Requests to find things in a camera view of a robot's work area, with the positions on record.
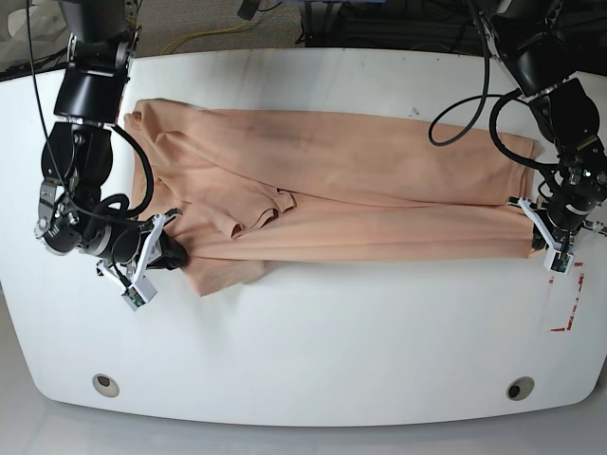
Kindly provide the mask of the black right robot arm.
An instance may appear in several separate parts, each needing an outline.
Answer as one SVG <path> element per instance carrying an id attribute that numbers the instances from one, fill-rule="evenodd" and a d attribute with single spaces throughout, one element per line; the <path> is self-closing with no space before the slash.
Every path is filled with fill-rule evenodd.
<path id="1" fill-rule="evenodd" d="M 140 217 L 153 200 L 153 170 L 143 148 L 118 124 L 141 31 L 139 3 L 62 1 L 59 9 L 70 37 L 54 106 L 58 121 L 43 131 L 35 236 L 56 255 L 77 250 L 97 258 L 98 275 L 138 310 L 156 295 L 148 270 L 175 270 L 189 261 L 165 231 L 180 209 Z M 113 133 L 133 148 L 143 169 L 144 194 L 136 206 L 124 193 L 101 194 L 113 166 Z"/>

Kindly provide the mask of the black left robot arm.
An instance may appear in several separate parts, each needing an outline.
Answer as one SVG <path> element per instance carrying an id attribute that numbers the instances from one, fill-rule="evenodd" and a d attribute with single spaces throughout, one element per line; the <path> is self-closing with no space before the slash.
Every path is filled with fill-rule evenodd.
<path id="1" fill-rule="evenodd" d="M 490 137 L 505 157 L 538 172 L 550 190 L 540 202 L 510 197 L 507 203 L 533 222 L 532 246 L 545 250 L 545 268 L 566 274 L 574 263 L 578 233 L 606 232 L 602 223 L 587 219 L 606 200 L 606 151 L 598 136 L 598 109 L 575 78 L 572 60 L 553 29 L 561 2 L 475 1 L 472 9 L 517 85 L 492 107 Z M 541 134 L 555 146 L 557 162 L 518 155 L 499 138 L 499 114 L 515 100 L 527 103 Z"/>

